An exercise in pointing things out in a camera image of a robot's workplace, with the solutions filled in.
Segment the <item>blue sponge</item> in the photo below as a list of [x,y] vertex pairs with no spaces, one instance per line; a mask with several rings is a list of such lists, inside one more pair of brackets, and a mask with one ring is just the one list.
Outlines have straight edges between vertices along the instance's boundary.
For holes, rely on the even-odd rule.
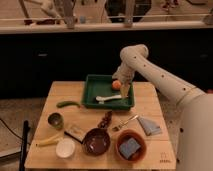
[[119,146],[119,151],[126,159],[129,159],[139,148],[141,148],[140,144],[134,138],[130,138]]

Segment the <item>small bowl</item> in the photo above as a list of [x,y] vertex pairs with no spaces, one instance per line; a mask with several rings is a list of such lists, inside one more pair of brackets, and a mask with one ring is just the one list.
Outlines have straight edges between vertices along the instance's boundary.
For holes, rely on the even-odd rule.
[[63,117],[60,113],[52,113],[48,117],[48,123],[57,130],[61,130],[64,126]]
[[[132,154],[128,159],[125,158],[122,153],[119,150],[119,147],[121,144],[127,142],[130,138],[134,138],[136,142],[141,146],[134,154]],[[121,134],[118,136],[116,142],[115,142],[115,152],[117,156],[128,163],[135,163],[139,160],[142,160],[146,154],[146,144],[144,139],[135,131],[133,130],[125,130],[121,132]]]

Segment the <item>green tray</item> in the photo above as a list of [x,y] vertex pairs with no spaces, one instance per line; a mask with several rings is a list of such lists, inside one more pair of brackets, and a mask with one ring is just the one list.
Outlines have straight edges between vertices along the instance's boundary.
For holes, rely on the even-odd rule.
[[120,91],[112,90],[112,76],[111,75],[87,75],[82,104],[87,108],[105,108],[105,109],[119,109],[129,110],[134,106],[134,93],[131,84],[128,98],[120,100],[106,101],[104,104],[99,104],[96,96],[113,96],[120,94]]

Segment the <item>brown bowl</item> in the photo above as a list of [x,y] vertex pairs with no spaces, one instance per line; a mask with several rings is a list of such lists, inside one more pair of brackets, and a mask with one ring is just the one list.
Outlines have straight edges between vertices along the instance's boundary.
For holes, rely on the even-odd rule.
[[[127,159],[120,152],[119,147],[121,144],[127,142],[130,138],[134,138],[134,140],[140,145],[140,148]],[[121,132],[115,142],[116,154],[120,159],[129,163],[135,163],[139,160],[142,160],[146,154],[146,149],[147,148],[144,139],[137,132],[130,129]]]
[[106,129],[94,128],[90,130],[83,140],[84,150],[94,156],[105,153],[110,146],[110,137]]

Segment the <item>orange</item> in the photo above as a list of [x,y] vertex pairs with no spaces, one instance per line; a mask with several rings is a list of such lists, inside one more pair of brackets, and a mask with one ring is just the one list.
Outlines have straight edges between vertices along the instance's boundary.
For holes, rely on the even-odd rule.
[[112,89],[113,90],[120,90],[121,89],[121,82],[119,80],[114,80],[112,82]]

